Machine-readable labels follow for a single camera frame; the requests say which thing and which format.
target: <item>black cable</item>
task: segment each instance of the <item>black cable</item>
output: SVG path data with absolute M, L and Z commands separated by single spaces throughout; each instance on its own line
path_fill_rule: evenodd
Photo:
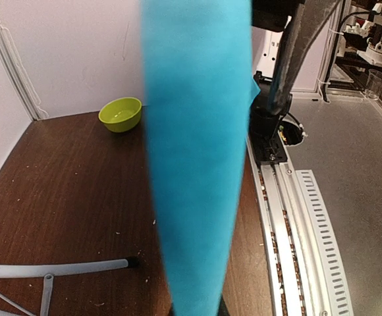
M 339 23 L 339 27 L 337 28 L 337 31 L 340 32 L 340 31 L 342 30 L 342 27 L 343 27 L 344 23 L 345 23 L 351 16 L 359 15 L 359 14 L 374 14 L 374 15 L 376 15 L 376 14 L 379 14 L 379 13 L 377 13 L 377 12 L 375 12 L 375 11 L 352 12 L 352 13 L 346 15 L 346 16 L 341 20 L 341 22 Z M 336 38 L 335 38 L 335 42 L 334 42 L 334 44 L 333 44 L 333 50 L 332 50 L 333 52 L 336 51 L 336 47 L 337 47 L 338 44 L 339 44 L 339 36 L 336 36 Z M 334 60 L 331 59 L 331 60 L 330 60 L 330 63 L 329 63 L 329 67 L 327 68 L 327 74 L 326 74 L 326 76 L 325 76 L 325 79 L 326 79 L 325 81 L 326 81 L 326 82 L 328 82 L 329 79 L 330 79 L 330 75 L 331 75 L 331 71 L 332 71 L 332 69 L 333 69 L 333 65 L 334 65 Z M 322 86 L 321 86 L 321 92 L 322 92 L 322 94 L 323 94 L 323 100 L 326 101 L 326 102 L 328 102 L 328 100 L 327 100 L 327 92 L 326 92 L 326 84 L 322 84 Z
M 298 125 L 298 127 L 301 129 L 301 123 L 299 122 L 299 120 L 294 116 L 292 115 L 291 113 L 288 112 L 288 115 L 292 118 L 292 120 L 295 121 L 295 123 Z

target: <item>brown wooden surface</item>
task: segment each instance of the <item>brown wooden surface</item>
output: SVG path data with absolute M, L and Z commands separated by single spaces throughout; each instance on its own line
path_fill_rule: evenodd
M 34 122 L 0 172 L 0 264 L 140 258 L 139 269 L 56 277 L 50 315 L 167 315 L 153 220 L 141 126 L 112 134 L 96 113 Z M 38 314 L 42 284 L 0 280 L 0 292 Z M 248 162 L 224 295 L 231 316 L 271 315 Z

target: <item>cable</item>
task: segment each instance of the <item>cable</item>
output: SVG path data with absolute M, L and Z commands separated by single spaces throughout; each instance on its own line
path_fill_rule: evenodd
M 45 119 L 49 118 L 49 113 L 43 110 L 39 105 L 36 105 L 36 108 L 45 115 Z
M 317 81 L 318 81 L 318 92 L 320 93 L 322 100 L 324 100 L 324 102 L 326 102 L 327 104 L 330 104 L 331 103 L 330 100 L 328 100 L 327 98 L 324 98 L 324 94 L 323 94 L 323 91 L 321 91 L 321 86 L 320 86 L 320 84 L 323 84 L 324 86 L 328 86 L 330 84 L 330 81 L 324 82 L 324 81 L 321 81 L 319 78 L 317 78 Z
M 4 294 L 0 293 L 0 298 L 2 300 L 6 301 L 8 304 L 17 308 L 19 311 L 22 311 L 23 313 L 27 314 L 28 316 L 34 316 L 33 313 L 30 313 L 27 309 L 24 309 L 23 307 L 19 306 L 17 303 L 14 303 L 8 297 L 6 297 Z
M 338 32 L 338 31 L 332 30 L 331 28 L 329 29 L 329 32 L 334 33 L 334 34 L 338 34 L 338 35 L 344 35 L 343 32 Z
M 299 122 L 299 120 L 298 120 L 292 113 L 288 113 L 288 115 L 292 118 L 292 120 L 295 121 L 295 123 L 296 123 L 298 126 L 302 125 L 302 124 Z
M 351 16 L 355 16 L 355 15 L 359 15 L 359 14 L 374 14 L 374 15 L 377 15 L 379 13 L 375 12 L 375 11 L 361 11 L 361 12 L 352 12 L 348 15 L 346 15 L 342 20 L 341 22 L 339 23 L 339 26 L 337 28 L 337 31 L 338 32 L 341 32 L 342 30 L 342 27 L 344 25 L 344 23 L 351 17 Z M 339 44 L 339 37 L 336 36 L 335 38 L 335 42 L 333 44 L 333 52 L 336 51 L 336 48 L 337 48 L 337 45 Z M 331 71 L 333 69 L 333 65 L 334 65 L 334 60 L 331 59 L 330 60 L 330 63 L 329 63 L 329 66 L 327 67 L 327 73 L 326 73 L 326 82 L 329 81 L 329 78 L 330 78 L 330 75 L 331 75 Z M 327 91 L 326 91 L 326 85 L 323 84 L 320 88 L 320 94 L 323 96 L 323 100 L 328 102 L 329 100 L 327 99 Z

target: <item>blue cloth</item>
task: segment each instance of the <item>blue cloth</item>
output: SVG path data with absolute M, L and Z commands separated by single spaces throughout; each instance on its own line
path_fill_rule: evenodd
M 238 206 L 249 0 L 144 0 L 150 178 L 176 316 L 217 314 Z

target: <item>black mount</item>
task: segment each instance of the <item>black mount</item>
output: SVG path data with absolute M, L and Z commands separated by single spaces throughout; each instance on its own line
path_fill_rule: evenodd
M 266 109 L 270 83 L 262 80 L 259 72 L 254 75 L 254 80 L 261 90 L 251 104 L 250 110 L 250 136 L 256 163 L 260 166 L 287 162 L 288 157 L 278 130 L 282 119 L 289 111 L 292 95 L 289 95 L 283 110 L 278 115 L 272 115 Z
M 173 306 L 171 306 L 171 310 L 169 311 L 168 316 L 175 316 L 173 312 Z M 223 296 L 220 299 L 220 304 L 219 304 L 219 311 L 217 312 L 217 316 L 229 316 L 228 309 L 226 307 L 226 303 L 223 300 Z
M 273 32 L 283 32 L 289 16 L 305 0 L 252 0 L 252 26 Z

